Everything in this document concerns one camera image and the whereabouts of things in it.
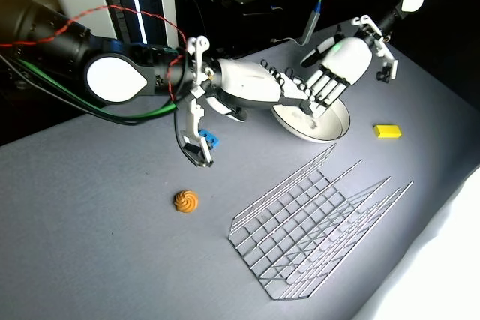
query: metal wire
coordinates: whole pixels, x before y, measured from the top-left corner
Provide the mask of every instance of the metal wire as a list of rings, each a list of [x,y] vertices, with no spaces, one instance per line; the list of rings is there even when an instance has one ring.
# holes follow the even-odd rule
[[[335,187],[361,160],[329,181],[321,172],[335,145],[241,211],[229,240],[275,300],[308,298],[405,194],[372,198],[390,177],[345,197]]]

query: dish rack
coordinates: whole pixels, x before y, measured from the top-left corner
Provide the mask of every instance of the dish rack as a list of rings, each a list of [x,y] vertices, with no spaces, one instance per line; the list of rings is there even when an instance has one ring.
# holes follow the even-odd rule
[[[412,186],[373,202],[390,179],[345,197],[320,167],[326,149],[233,218],[229,240],[274,300],[309,298]]]

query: orange swirl object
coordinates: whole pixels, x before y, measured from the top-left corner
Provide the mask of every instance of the orange swirl object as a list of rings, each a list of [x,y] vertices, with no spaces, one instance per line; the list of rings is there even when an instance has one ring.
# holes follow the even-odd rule
[[[175,195],[175,207],[183,213],[191,213],[198,206],[198,195],[191,190],[181,191]]]

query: blue object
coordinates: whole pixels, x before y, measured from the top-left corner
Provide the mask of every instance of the blue object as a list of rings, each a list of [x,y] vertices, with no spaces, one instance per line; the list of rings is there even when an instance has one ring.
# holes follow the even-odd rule
[[[210,133],[208,130],[200,129],[198,134],[200,134],[206,139],[207,143],[210,144],[210,148],[212,149],[216,148],[217,145],[220,144],[219,138],[217,138],[215,135]]]

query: white bowl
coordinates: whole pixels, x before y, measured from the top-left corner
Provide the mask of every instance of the white bowl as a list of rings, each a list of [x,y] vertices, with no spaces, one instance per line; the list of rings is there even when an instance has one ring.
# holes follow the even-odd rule
[[[275,105],[276,119],[292,134],[309,142],[331,142],[341,138],[350,127],[350,114],[337,99],[319,118],[306,115],[296,106]]]

